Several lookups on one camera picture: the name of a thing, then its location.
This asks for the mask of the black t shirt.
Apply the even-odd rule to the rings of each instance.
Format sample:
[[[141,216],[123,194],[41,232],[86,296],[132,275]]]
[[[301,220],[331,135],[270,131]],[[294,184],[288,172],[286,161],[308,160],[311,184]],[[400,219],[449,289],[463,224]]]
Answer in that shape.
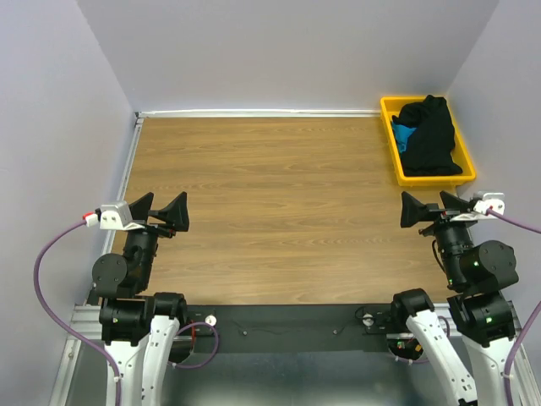
[[[453,176],[462,173],[451,157],[456,143],[455,127],[447,101],[441,96],[426,96],[406,104],[391,122],[416,128],[399,157],[408,177]]]

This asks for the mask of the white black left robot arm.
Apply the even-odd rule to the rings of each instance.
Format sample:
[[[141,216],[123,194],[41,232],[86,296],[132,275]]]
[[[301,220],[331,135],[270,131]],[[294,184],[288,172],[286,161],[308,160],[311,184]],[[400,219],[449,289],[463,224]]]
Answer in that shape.
[[[110,370],[108,405],[156,405],[174,334],[187,325],[183,294],[145,296],[159,239],[189,230],[186,193],[160,210],[149,192],[129,204],[101,206],[100,227],[127,234],[120,254],[106,253],[92,268],[94,291],[101,299],[98,321]]]

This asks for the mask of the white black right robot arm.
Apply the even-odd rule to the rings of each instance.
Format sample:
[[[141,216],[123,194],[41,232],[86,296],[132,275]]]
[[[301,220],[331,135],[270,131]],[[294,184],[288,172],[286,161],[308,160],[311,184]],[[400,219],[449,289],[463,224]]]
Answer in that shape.
[[[424,204],[404,192],[400,225],[419,222],[424,237],[434,237],[433,252],[443,269],[448,288],[451,319],[467,349],[472,368],[461,358],[441,330],[434,304],[421,288],[395,294],[389,310],[390,324],[409,331],[444,389],[449,405],[512,405],[512,355],[516,328],[511,305],[502,289],[518,282],[515,252],[498,240],[474,244],[469,228],[481,220],[501,219],[505,202],[501,193],[479,193],[464,200],[440,192],[440,203]]]

